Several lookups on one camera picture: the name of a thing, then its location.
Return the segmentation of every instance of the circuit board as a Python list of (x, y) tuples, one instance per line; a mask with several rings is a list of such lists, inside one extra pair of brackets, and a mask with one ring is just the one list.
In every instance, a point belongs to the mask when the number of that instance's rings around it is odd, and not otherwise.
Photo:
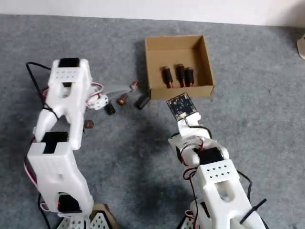
[(183, 93), (173, 99), (167, 101), (172, 114), (174, 115), (176, 121), (184, 119), (185, 117), (197, 112), (196, 107), (192, 103), (189, 95)]

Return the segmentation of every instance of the black wire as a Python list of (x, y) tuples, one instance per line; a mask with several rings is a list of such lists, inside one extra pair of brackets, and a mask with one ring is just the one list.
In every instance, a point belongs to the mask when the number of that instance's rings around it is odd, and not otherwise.
[(262, 220), (262, 222), (263, 222), (263, 224), (264, 224), (265, 228), (266, 228), (266, 229), (269, 229), (268, 225), (266, 224), (266, 222), (263, 220), (263, 218), (262, 218), (262, 217), (261, 217), (261, 220)]
[(40, 90), (40, 88), (39, 88), (39, 86), (38, 86), (38, 83), (37, 83), (37, 81), (36, 81), (36, 79), (35, 79), (35, 77), (34, 77), (34, 75), (33, 75), (33, 73), (32, 73), (32, 70), (30, 69), (30, 66), (29, 66), (30, 64), (39, 66), (39, 67), (44, 68), (44, 69), (47, 69), (47, 70), (51, 70), (51, 68), (49, 68), (49, 67), (47, 67), (47, 66), (44, 66), (44, 65), (42, 65), (42, 64), (40, 64), (40, 63), (35, 63), (35, 62), (27, 62), (27, 63), (25, 64), (25, 66), (27, 67), (28, 72), (29, 72), (29, 74), (30, 74), (30, 77), (31, 77), (31, 79), (32, 79), (32, 81), (33, 81), (33, 84), (34, 84), (34, 86), (35, 86), (35, 89), (36, 89), (36, 91), (37, 91), (37, 94), (38, 94), (38, 96), (39, 96), (39, 98), (40, 98), (40, 100), (41, 100), (42, 106), (44, 106), (44, 105), (45, 105), (45, 102), (44, 102), (44, 99), (43, 99), (43, 95), (42, 95), (41, 90)]
[[(253, 184), (253, 182), (252, 182), (252, 180), (248, 177), (248, 176), (246, 176), (245, 174), (243, 174), (241, 171), (237, 171), (241, 176), (243, 176), (248, 182), (249, 182), (249, 186), (248, 186), (248, 193), (247, 193), (247, 197), (248, 197), (248, 199), (249, 199), (249, 202), (251, 203), (251, 188), (252, 188), (252, 184)], [(261, 220), (262, 220), (262, 222), (263, 222), (263, 224), (264, 224), (264, 226), (265, 226), (265, 228), (266, 229), (269, 229), (269, 227), (268, 227), (268, 225), (266, 224), (266, 222), (263, 220), (263, 218), (261, 217)]]
[(247, 197), (248, 197), (248, 200), (249, 202), (251, 203), (251, 188), (252, 188), (252, 180), (247, 177), (245, 174), (243, 174), (241, 171), (237, 171), (240, 175), (242, 175), (247, 181), (249, 181), (249, 186), (248, 186), (248, 193), (247, 193)]
[(208, 128), (206, 128), (205, 126), (202, 126), (202, 125), (189, 125), (189, 123), (188, 123), (188, 121), (186, 120), (186, 118), (185, 118), (184, 120), (185, 120), (185, 122), (186, 122), (187, 127), (189, 127), (189, 128), (200, 128), (200, 129), (204, 129), (204, 130), (206, 130), (206, 131), (209, 133), (210, 138), (212, 138), (212, 132), (211, 132)]
[(42, 208), (40, 206), (40, 200), (41, 200), (41, 193), (39, 193), (39, 195), (38, 195), (38, 208), (39, 208), (39, 211), (41, 212), (41, 214), (43, 216), (44, 221), (46, 222), (47, 228), (51, 229), (51, 226), (50, 226), (50, 223), (48, 221), (48, 218), (47, 218), (46, 214), (44, 213), (44, 211), (42, 210)]
[(40, 90), (40, 88), (39, 88), (39, 86), (38, 86), (38, 83), (37, 83), (37, 81), (36, 81), (36, 79), (35, 79), (33, 73), (32, 73), (31, 68), (30, 68), (30, 64), (31, 64), (31, 65), (35, 65), (35, 66), (38, 66), (38, 67), (41, 67), (41, 68), (44, 68), (44, 69), (47, 69), (47, 70), (51, 70), (51, 68), (49, 68), (49, 67), (47, 67), (47, 66), (44, 66), (44, 65), (42, 65), (42, 64), (40, 64), (40, 63), (35, 63), (35, 62), (27, 62), (27, 63), (25, 64), (26, 67), (27, 67), (27, 69), (28, 69), (28, 72), (29, 72), (29, 74), (30, 74), (30, 78), (31, 78), (32, 81), (33, 81), (33, 84), (34, 84), (34, 86), (35, 86), (35, 89), (36, 89), (36, 91), (37, 91), (37, 94), (38, 94), (38, 96), (39, 96), (39, 98), (40, 98), (40, 100), (41, 100), (43, 109), (52, 112), (52, 113), (55, 115), (56, 119), (59, 120), (57, 114), (56, 114), (56, 113), (53, 111), (53, 109), (52, 109), (49, 105), (47, 105), (46, 102), (44, 101), (44, 98), (43, 98), (43, 95), (42, 95), (42, 93), (41, 93), (41, 90)]
[(267, 201), (267, 199), (263, 199), (261, 202), (259, 202), (258, 205), (254, 206), (251, 208), (250, 211), (248, 211), (248, 213), (242, 218), (242, 220), (239, 222), (240, 224), (242, 224), (243, 222), (245, 222), (245, 220), (253, 213), (255, 212), (260, 206), (262, 206), (265, 202)]
[(194, 186), (193, 186), (193, 182), (192, 182), (192, 173), (194, 173), (195, 171), (191, 172), (190, 173), (190, 183), (191, 183), (191, 187), (192, 187), (192, 192), (193, 192), (193, 196), (194, 196), (194, 200), (195, 200), (195, 204), (196, 204), (196, 215), (195, 215), (195, 219), (194, 219), (194, 225), (193, 225), (193, 228), (196, 228), (196, 223), (197, 223), (197, 218), (198, 218), (198, 203), (197, 203), (197, 198), (196, 198), (196, 195), (195, 195), (195, 189), (194, 189)]

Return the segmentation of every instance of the white wall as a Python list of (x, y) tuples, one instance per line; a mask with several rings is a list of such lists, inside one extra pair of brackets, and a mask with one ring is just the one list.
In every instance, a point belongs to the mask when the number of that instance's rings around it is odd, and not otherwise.
[(305, 27), (305, 0), (0, 0), (0, 13)]

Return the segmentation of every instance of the cardboard box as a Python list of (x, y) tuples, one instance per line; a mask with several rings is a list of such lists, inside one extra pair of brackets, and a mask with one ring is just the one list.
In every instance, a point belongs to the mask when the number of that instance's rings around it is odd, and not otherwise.
[[(190, 97), (210, 96), (214, 76), (203, 35), (161, 36), (145, 39), (148, 84), (151, 99), (171, 99), (187, 92)], [(193, 87), (180, 87), (176, 65), (194, 69)], [(171, 69), (173, 88), (167, 88), (162, 68)]]

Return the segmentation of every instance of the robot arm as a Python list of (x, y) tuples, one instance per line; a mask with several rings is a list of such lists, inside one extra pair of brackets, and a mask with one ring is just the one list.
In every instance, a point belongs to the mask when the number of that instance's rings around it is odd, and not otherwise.
[[(36, 174), (35, 185), (48, 210), (80, 222), (71, 228), (84, 228), (85, 221), (90, 224), (88, 217), (94, 202), (73, 150), (81, 147), (86, 109), (99, 110), (109, 102), (102, 90), (102, 85), (92, 83), (87, 60), (55, 60), (47, 95), (43, 94), (45, 107), (34, 128), (35, 141), (27, 154)], [(69, 133), (50, 132), (63, 115), (70, 124)]]
[(90, 97), (93, 87), (89, 63), (86, 59), (65, 58), (55, 60), (48, 82), (46, 104), (53, 112), (43, 109), (39, 115), (34, 135), (37, 142), (42, 141), (58, 118), (65, 116), (71, 124), (69, 143), (73, 150), (81, 147), (81, 137), (86, 108), (101, 109), (109, 101), (105, 94)]
[(225, 147), (211, 139), (208, 129), (198, 125), (201, 116), (187, 94), (168, 101), (178, 122), (179, 133), (168, 139), (178, 159), (192, 171), (201, 199), (193, 201), (194, 229), (265, 229), (253, 212), (239, 181), (238, 172)]

